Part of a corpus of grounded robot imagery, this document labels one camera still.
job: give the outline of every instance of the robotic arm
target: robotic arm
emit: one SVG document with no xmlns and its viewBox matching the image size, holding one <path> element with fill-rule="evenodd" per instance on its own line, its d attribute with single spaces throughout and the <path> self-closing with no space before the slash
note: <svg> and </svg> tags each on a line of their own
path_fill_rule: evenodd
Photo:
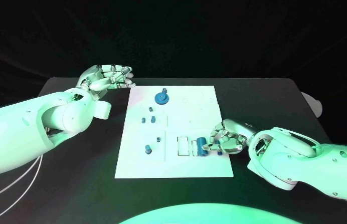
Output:
<svg viewBox="0 0 347 224">
<path fill-rule="evenodd" d="M 219 132 L 222 143 L 215 144 Z M 257 132 L 250 124 L 229 119 L 215 126 L 209 142 L 202 149 L 226 154 L 248 147 L 247 168 L 280 189 L 292 190 L 302 181 L 325 195 L 347 200 L 347 146 L 319 144 L 277 127 Z"/>
<path fill-rule="evenodd" d="M 93 117 L 108 118 L 111 104 L 98 99 L 106 90 L 135 86 L 130 72 L 125 66 L 91 66 L 75 88 L 0 108 L 0 173 L 24 165 L 80 133 Z"/>
</svg>

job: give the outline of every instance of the cable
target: cable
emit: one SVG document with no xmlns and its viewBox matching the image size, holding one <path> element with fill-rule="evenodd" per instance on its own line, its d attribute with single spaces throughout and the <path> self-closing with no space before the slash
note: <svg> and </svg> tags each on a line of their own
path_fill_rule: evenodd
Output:
<svg viewBox="0 0 347 224">
<path fill-rule="evenodd" d="M 40 166 L 41 166 L 41 156 L 43 155 L 40 155 L 39 157 L 37 157 L 37 159 L 40 158 L 40 162 L 39 162 L 39 164 L 37 164 L 37 171 L 36 171 L 36 174 L 34 174 L 34 177 L 33 177 L 33 179 L 31 179 L 31 181 L 30 181 L 30 185 L 31 185 L 31 183 L 33 183 L 33 181 L 34 181 L 34 179 L 36 179 L 36 176 L 37 176 L 37 172 L 39 172 L 39 169 L 40 169 Z M 23 194 L 21 194 L 21 196 L 18 197 L 18 199 L 14 201 L 14 203 L 10 205 L 10 207 L 0 213 L 0 216 L 8 211 L 8 209 L 15 205 L 15 203 L 18 202 L 18 200 L 21 199 L 21 197 L 23 197 L 23 195 L 26 194 L 26 192 L 27 192 L 27 190 L 28 190 L 28 188 L 30 188 L 30 185 L 28 185 L 28 187 L 26 188 L 26 191 L 23 192 Z"/>
<path fill-rule="evenodd" d="M 23 173 L 23 175 L 17 178 L 17 180 L 2 189 L 0 190 L 0 194 L 15 184 L 15 182 L 23 178 L 23 176 L 27 174 L 27 172 L 31 170 L 37 160 L 39 160 L 40 156 L 36 158 L 36 161 L 33 162 L 33 164 L 30 165 L 27 171 Z"/>
</svg>

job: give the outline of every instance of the robotic hand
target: robotic hand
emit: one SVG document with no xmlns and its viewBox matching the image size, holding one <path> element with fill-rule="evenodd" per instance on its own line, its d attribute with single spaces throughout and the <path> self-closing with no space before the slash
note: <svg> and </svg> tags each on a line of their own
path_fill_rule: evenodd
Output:
<svg viewBox="0 0 347 224">
<path fill-rule="evenodd" d="M 219 132 L 222 143 L 215 144 Z M 319 144 L 277 127 L 257 132 L 251 125 L 229 119 L 215 126 L 209 137 L 209 144 L 202 146 L 206 151 L 237 154 L 248 147 L 247 168 L 280 189 L 292 190 L 302 181 L 328 196 L 347 200 L 347 146 Z"/>
<path fill-rule="evenodd" d="M 80 133 L 93 117 L 108 118 L 111 104 L 98 99 L 106 90 L 135 86 L 128 79 L 131 70 L 119 65 L 93 65 L 75 88 L 0 108 L 0 173 L 26 164 Z"/>
</svg>

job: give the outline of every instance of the rectangular slot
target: rectangular slot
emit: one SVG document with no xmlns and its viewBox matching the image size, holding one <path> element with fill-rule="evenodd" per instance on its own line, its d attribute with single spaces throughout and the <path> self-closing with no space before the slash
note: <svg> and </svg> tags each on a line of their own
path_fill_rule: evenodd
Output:
<svg viewBox="0 0 347 224">
<path fill-rule="evenodd" d="M 190 146 L 192 146 L 192 147 L 190 147 L 190 148 L 192 148 L 192 149 L 190 149 L 190 150 L 192 150 L 192 156 L 198 156 L 198 152 L 196 152 L 196 150 L 198 150 L 198 149 L 196 149 L 196 148 L 198 148 L 198 147 L 196 147 L 196 146 L 198 146 L 198 145 L 196 145 L 196 141 L 192 140 L 192 141 L 190 141 L 190 144 L 192 144 L 192 145 L 190 145 Z"/>
<path fill-rule="evenodd" d="M 177 155 L 189 156 L 187 137 L 177 137 L 176 139 Z"/>
</svg>

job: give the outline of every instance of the small blue object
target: small blue object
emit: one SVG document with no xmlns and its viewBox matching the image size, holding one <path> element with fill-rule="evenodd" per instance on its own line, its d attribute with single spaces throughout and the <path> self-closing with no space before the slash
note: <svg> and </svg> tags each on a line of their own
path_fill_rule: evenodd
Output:
<svg viewBox="0 0 347 224">
<path fill-rule="evenodd" d="M 166 93 L 167 93 L 167 90 L 166 90 L 166 88 L 163 88 L 161 92 L 154 95 L 153 100 L 159 105 L 164 105 L 169 101 L 169 99 L 167 99 L 169 97 L 167 97 Z"/>
<path fill-rule="evenodd" d="M 150 145 L 146 145 L 146 154 L 151 153 Z"/>
<path fill-rule="evenodd" d="M 215 141 L 215 144 L 219 144 L 219 141 L 218 141 L 218 140 Z M 218 151 L 216 154 L 218 154 L 218 155 L 222 155 L 222 152 Z"/>
<path fill-rule="evenodd" d="M 198 156 L 206 156 L 208 155 L 208 152 L 206 152 L 206 150 L 202 150 L 202 146 L 205 145 L 205 143 L 206 143 L 206 139 L 203 138 L 203 137 L 199 137 L 198 139 L 196 139 L 196 150 L 198 150 L 198 152 L 196 152 L 196 155 Z"/>
</svg>

